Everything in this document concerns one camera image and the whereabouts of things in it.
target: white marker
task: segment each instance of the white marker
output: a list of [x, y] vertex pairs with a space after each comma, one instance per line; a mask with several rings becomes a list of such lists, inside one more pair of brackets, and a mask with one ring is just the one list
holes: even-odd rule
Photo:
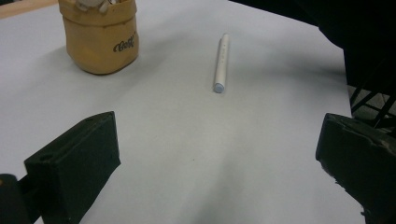
[[230, 37], [224, 34], [220, 40], [218, 66], [216, 67], [215, 77], [215, 88], [214, 91], [222, 93], [225, 89], [225, 75], [227, 70], [227, 56], [228, 56], [228, 45]]

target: tan pouch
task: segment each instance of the tan pouch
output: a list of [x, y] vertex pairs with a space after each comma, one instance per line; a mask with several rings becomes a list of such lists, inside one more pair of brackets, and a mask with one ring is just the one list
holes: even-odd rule
[[59, 0], [64, 16], [67, 53], [82, 69], [96, 75], [117, 72], [131, 63], [139, 50], [134, 0], [82, 11], [76, 0]]

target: black fabric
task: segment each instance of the black fabric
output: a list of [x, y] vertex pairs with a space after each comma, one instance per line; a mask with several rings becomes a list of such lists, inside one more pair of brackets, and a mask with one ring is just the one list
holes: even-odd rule
[[365, 89], [389, 92], [380, 79], [396, 76], [396, 13], [389, 0], [232, 0], [318, 26], [319, 30], [345, 51], [346, 77], [358, 86], [386, 58]]

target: white table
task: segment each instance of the white table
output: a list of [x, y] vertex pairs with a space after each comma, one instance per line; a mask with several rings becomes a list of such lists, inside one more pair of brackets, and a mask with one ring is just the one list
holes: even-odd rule
[[69, 58], [57, 5], [0, 20], [1, 173], [22, 178], [34, 152], [113, 110], [122, 165], [81, 223], [364, 223], [315, 160], [325, 113], [350, 116], [339, 48], [225, 0], [136, 3], [139, 57], [105, 77]]

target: wooden edge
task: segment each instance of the wooden edge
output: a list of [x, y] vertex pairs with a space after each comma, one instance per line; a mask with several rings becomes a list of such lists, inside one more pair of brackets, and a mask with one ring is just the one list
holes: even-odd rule
[[0, 20], [19, 15], [42, 7], [49, 7], [58, 3], [58, 0], [22, 0], [0, 6]]

